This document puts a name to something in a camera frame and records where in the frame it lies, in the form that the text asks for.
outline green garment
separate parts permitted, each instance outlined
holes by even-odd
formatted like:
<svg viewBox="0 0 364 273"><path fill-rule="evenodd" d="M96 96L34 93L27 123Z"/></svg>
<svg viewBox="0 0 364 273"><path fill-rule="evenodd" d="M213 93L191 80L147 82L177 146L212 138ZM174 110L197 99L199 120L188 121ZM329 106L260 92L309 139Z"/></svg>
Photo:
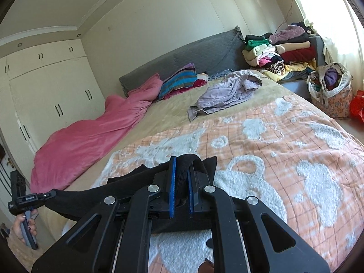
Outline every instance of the green garment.
<svg viewBox="0 0 364 273"><path fill-rule="evenodd" d="M248 41L248 44L247 45L245 45L245 49L247 50L247 51L250 51L250 50L252 50L254 47L256 47L256 46L259 46L259 45L262 45L262 44L270 44L269 43L269 41L268 41L268 39L266 39L266 40L262 40L262 41L254 41L254 40L249 40Z"/></svg>

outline black pants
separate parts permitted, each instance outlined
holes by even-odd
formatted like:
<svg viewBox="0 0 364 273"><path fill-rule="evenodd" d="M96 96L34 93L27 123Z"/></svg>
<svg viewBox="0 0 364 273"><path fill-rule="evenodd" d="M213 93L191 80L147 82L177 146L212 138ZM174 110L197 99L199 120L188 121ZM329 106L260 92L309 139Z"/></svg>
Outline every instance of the black pants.
<svg viewBox="0 0 364 273"><path fill-rule="evenodd" d="M216 157L204 161L193 154L177 157L175 201L178 205L175 208L175 215L171 220L153 220L152 233L211 228L210 220L191 220L189 217L187 170L192 163L196 171L206 173L211 183L214 181ZM141 165L125 176L109 179L106 185L98 188L78 192L56 190L57 196L49 199L45 205L70 220L78 221L108 196L115 198L132 196L140 188L152 184L154 175L167 170L168 167L169 162L151 169Z"/></svg>

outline wardrobe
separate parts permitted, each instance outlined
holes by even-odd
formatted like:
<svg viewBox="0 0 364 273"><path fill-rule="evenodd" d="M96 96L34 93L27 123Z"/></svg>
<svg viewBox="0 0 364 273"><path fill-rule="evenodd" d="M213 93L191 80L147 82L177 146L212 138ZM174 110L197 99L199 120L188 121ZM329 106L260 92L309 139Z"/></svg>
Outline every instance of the wardrobe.
<svg viewBox="0 0 364 273"><path fill-rule="evenodd" d="M55 131L104 113L105 99L81 40L47 43L0 59L0 128L30 180L38 149Z"/></svg>

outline pink duvet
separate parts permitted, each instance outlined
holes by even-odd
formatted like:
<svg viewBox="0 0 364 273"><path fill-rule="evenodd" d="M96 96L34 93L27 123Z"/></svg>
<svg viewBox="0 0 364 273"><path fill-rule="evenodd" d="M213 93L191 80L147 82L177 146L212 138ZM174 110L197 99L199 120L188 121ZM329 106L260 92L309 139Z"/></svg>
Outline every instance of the pink duvet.
<svg viewBox="0 0 364 273"><path fill-rule="evenodd" d="M33 193L63 190L105 156L144 117L163 82L159 75L124 99L111 95L105 113L96 120L81 120L53 133L34 158L30 179Z"/></svg>

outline beige bed sheet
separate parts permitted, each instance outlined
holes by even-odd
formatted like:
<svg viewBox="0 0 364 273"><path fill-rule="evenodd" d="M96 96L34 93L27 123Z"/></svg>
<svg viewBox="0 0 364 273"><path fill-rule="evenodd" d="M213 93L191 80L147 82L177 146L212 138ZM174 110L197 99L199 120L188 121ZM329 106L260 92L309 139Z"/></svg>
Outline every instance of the beige bed sheet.
<svg viewBox="0 0 364 273"><path fill-rule="evenodd" d="M82 191L89 189L100 176L110 156L115 151L118 151L144 137L148 137L177 126L190 123L187 116L187 109L196 103L198 98L206 91L208 86L214 85L221 81L221 79L214 80L208 82L208 84L205 86L194 88L190 91L171 97L168 100L163 100L152 104L144 118L135 126L135 128L130 131L128 135L122 139L104 158L90 167L66 190ZM262 84L262 87L254 92L254 96L250 100L210 115L198 116L193 121L193 123L199 123L201 121L214 119L217 117L230 116L256 106L264 106L265 104L274 101L278 97L292 94L291 91L266 77L262 77ZM306 100L299 96L297 96L297 98L300 98L302 101L306 102ZM312 106L312 110L317 111L318 114L324 118L328 118L325 113L318 110L314 105L309 105ZM62 231L68 219L60 216L56 212L46 207L40 208L39 213L54 239L58 240L62 235Z"/></svg>

